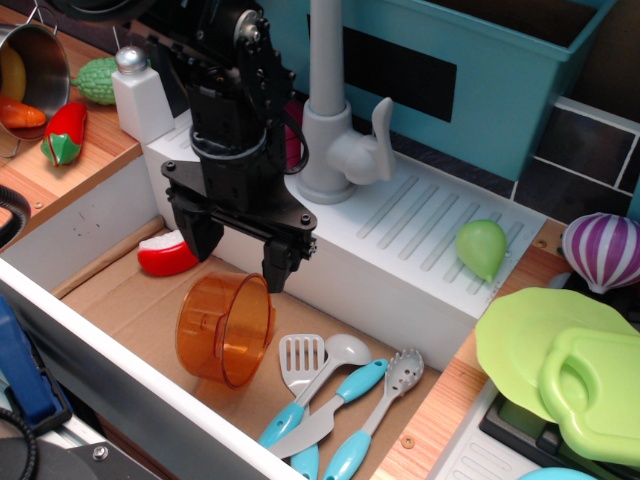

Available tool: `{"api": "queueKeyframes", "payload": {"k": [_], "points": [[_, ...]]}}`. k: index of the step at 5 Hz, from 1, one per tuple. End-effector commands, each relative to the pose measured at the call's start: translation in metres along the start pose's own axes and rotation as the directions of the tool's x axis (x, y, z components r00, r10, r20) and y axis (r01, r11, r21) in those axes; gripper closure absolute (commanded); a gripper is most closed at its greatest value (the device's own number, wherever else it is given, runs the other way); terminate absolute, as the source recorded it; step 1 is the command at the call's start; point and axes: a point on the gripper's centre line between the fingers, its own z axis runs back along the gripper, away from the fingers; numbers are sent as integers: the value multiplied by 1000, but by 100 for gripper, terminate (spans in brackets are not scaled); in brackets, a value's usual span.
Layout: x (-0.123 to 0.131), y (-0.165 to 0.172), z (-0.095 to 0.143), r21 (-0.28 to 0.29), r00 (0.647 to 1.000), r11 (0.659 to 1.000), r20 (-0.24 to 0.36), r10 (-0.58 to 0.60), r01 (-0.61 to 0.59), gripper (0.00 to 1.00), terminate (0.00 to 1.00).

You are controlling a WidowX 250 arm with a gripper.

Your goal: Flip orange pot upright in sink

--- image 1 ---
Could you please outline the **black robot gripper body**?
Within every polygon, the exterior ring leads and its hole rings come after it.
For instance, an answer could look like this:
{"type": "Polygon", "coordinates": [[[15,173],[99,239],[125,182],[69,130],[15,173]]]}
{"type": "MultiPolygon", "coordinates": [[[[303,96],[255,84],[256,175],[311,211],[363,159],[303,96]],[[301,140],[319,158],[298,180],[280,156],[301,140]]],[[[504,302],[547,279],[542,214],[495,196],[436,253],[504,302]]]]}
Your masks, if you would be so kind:
{"type": "Polygon", "coordinates": [[[315,216],[285,186],[286,105],[267,104],[262,113],[244,96],[215,92],[189,95],[190,146],[195,162],[170,160],[161,167],[167,191],[206,206],[225,228],[265,244],[281,239],[315,250],[315,216]]]}

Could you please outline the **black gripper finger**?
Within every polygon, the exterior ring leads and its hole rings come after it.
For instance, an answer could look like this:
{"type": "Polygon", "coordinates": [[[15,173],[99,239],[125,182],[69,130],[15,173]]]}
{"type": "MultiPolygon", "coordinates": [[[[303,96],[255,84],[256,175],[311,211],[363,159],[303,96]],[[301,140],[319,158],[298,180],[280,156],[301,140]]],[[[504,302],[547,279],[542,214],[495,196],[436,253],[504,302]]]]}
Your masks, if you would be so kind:
{"type": "Polygon", "coordinates": [[[183,197],[171,199],[174,219],[191,253],[206,260],[224,234],[224,227],[211,216],[209,209],[183,197]]]}
{"type": "Polygon", "coordinates": [[[281,239],[270,239],[263,247],[262,274],[269,293],[282,293],[291,273],[308,260],[311,250],[305,245],[293,245],[281,239]]]}

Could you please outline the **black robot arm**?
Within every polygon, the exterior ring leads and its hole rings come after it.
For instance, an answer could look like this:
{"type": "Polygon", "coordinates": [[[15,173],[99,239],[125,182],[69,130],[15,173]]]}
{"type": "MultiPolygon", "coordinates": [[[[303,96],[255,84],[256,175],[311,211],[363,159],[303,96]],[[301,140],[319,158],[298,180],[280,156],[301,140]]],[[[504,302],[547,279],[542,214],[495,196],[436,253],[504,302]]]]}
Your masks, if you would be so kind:
{"type": "Polygon", "coordinates": [[[271,293],[315,249],[316,217],[285,186],[286,132],[301,132],[287,112],[295,75],[272,46],[270,23],[255,1],[151,1],[138,22],[164,47],[185,89],[197,161],[170,159],[174,219],[191,252],[205,260],[225,228],[263,243],[262,275],[271,293]]]}

